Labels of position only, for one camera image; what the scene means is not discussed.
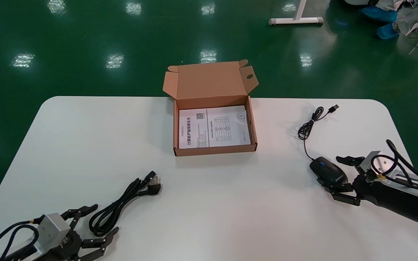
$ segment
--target black computer mouse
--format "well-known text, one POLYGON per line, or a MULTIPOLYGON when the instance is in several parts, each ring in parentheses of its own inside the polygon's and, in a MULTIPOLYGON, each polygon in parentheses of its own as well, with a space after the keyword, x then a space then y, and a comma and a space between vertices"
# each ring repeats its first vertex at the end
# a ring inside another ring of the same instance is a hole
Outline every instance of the black computer mouse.
POLYGON ((348 177, 345 172, 324 157, 318 157, 313 160, 309 167, 318 178, 324 180, 330 185, 339 185, 348 182, 348 177))

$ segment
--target paper document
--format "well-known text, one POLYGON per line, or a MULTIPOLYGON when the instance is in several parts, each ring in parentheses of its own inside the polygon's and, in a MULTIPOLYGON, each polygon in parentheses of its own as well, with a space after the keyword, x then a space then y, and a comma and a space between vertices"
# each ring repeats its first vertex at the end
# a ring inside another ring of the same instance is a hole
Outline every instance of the paper document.
POLYGON ((179 148, 251 144, 244 106, 179 111, 179 148))

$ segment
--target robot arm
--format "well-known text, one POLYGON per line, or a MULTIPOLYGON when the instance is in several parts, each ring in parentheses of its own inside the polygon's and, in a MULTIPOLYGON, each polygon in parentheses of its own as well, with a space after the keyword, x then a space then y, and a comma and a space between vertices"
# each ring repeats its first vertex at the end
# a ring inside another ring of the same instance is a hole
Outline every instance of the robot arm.
MULTIPOLYGON (((387 140, 387 143, 394 148, 391 141, 387 140)), ((407 173, 398 164, 402 157, 396 153, 395 158, 379 155, 379 152, 370 152, 367 157, 336 157, 339 163, 357 170, 358 176, 353 183, 327 184, 320 178, 318 181, 335 200, 356 206, 361 200, 367 200, 418 223, 418 175, 407 173), (351 191, 355 191, 356 196, 343 194, 351 191)))
POLYGON ((74 231, 78 220, 92 213, 97 208, 98 205, 95 204, 91 207, 83 206, 81 208, 71 209, 61 215, 58 213, 42 215, 32 222, 38 224, 35 232, 36 236, 3 252, 0 255, 0 260, 93 261, 100 258, 104 255, 106 247, 112 242, 119 228, 116 227, 104 238, 85 240, 82 240, 74 231), (68 219, 72 219, 70 224, 66 222, 68 219), (78 253, 82 248, 97 249, 84 256, 79 256, 78 253))

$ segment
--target black power cord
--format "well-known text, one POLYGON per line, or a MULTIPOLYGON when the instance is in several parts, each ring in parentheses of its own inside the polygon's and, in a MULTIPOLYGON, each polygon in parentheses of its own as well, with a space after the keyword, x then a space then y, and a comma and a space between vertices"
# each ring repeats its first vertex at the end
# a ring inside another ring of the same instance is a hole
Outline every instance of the black power cord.
POLYGON ((395 147, 395 145, 393 144, 393 142, 391 141, 391 140, 386 140, 386 144, 388 144, 388 147, 390 147, 390 150, 393 152, 393 154, 394 154, 394 158, 392 158, 392 157, 390 157, 390 156, 387 156, 387 155, 382 155, 382 154, 378 154, 378 155, 375 155, 374 157, 372 157, 372 159, 370 160, 370 164, 371 164, 371 166, 372 166, 372 168, 373 168, 373 170, 375 171, 375 172, 377 172, 377 173, 379 173, 380 175, 382 175, 382 176, 384 176, 386 179, 388 179, 388 180, 390 180, 390 181, 393 181, 393 182, 396 182, 396 183, 398 183, 398 184, 400 184, 400 185, 404 185, 404 186, 406 186, 406 187, 409 187, 409 188, 413 188, 413 189, 416 189, 416 190, 418 190, 418 187, 416 187, 414 184, 413 184, 413 182, 412 182, 412 180, 411 180, 411 178, 409 177, 409 175, 408 175, 408 173, 407 173, 407 171, 405 170, 405 168, 401 165, 401 163, 399 163, 399 160, 406 166, 406 167, 408 167, 408 169, 409 170, 411 170, 415 175, 417 175, 417 177, 418 177, 418 171, 412 166, 412 165, 410 165, 410 163, 403 157, 403 156, 401 156, 401 154, 398 152, 398 150, 396 150, 396 147, 395 147), (374 161, 375 161, 375 159, 377 159, 377 158, 379 158, 379 157, 383 157, 383 158, 386 158, 386 159, 389 159, 389 160, 392 160, 393 161, 393 165, 391 165, 391 167, 388 169, 388 170, 386 170, 385 172, 380 172, 380 170, 375 166, 375 164, 374 164, 374 161), (407 183, 408 184, 406 184, 406 183, 403 183, 403 182, 400 182, 399 180, 396 180, 396 179, 394 179, 394 178, 391 178, 391 177, 387 177, 386 175, 387 174, 389 174, 390 172, 392 172, 396 167, 399 167, 400 169, 401 169, 401 171, 404 173, 404 175, 405 175, 405 177, 406 177, 406 179, 407 179, 407 183))
POLYGON ((30 223, 34 223, 34 224, 40 224, 40 219, 35 219, 35 220, 27 220, 27 221, 21 221, 21 222, 17 222, 15 224, 10 225, 8 228, 6 228, 3 232, 0 233, 0 239, 7 234, 10 230, 12 230, 13 228, 17 227, 16 229, 14 229, 14 231, 11 234, 10 240, 7 243, 7 246, 0 258, 0 261, 3 261, 7 255, 7 252, 9 251, 9 249, 11 248, 12 242, 15 238, 15 235, 17 234, 17 232, 22 229, 22 228, 28 228, 30 230, 33 231, 33 239, 32 241, 30 241, 30 243, 26 246, 24 246, 22 248, 22 251, 20 251, 20 254, 18 256, 20 256, 21 254, 23 254, 26 250, 30 249, 38 240, 38 237, 40 236, 40 234, 38 233, 38 230, 36 230, 35 227, 28 225, 30 223))
POLYGON ((330 107, 330 109, 328 109, 327 113, 323 117, 320 117, 322 115, 322 113, 324 112, 324 108, 322 106, 318 107, 315 110, 315 112, 312 114, 311 119, 299 128, 298 137, 299 137, 300 140, 304 141, 304 151, 306 152, 307 157, 309 157, 310 159, 314 160, 307 153, 306 140, 307 140, 307 138, 309 138, 309 135, 311 134, 312 126, 314 126, 314 123, 316 121, 322 120, 323 118, 325 118, 325 116, 327 116, 329 113, 333 113, 338 108, 339 108, 338 105, 332 106, 332 107, 330 107))
POLYGON ((144 180, 137 178, 128 185, 127 189, 118 200, 103 210, 98 211, 91 217, 88 223, 91 232, 93 232, 95 236, 106 235, 115 227, 117 220, 119 220, 120 212, 130 200, 144 195, 157 195, 160 190, 161 184, 154 171, 151 171, 144 180))

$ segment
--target green floor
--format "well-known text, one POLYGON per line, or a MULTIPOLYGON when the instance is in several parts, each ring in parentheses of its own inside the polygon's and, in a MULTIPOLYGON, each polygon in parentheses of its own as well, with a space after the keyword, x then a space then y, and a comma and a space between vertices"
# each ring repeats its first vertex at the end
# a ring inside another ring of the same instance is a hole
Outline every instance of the green floor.
POLYGON ((299 0, 0 0, 0 182, 46 99, 164 96, 169 65, 244 58, 254 97, 382 102, 418 168, 418 31, 378 40, 338 1, 307 2, 320 27, 267 25, 299 0))

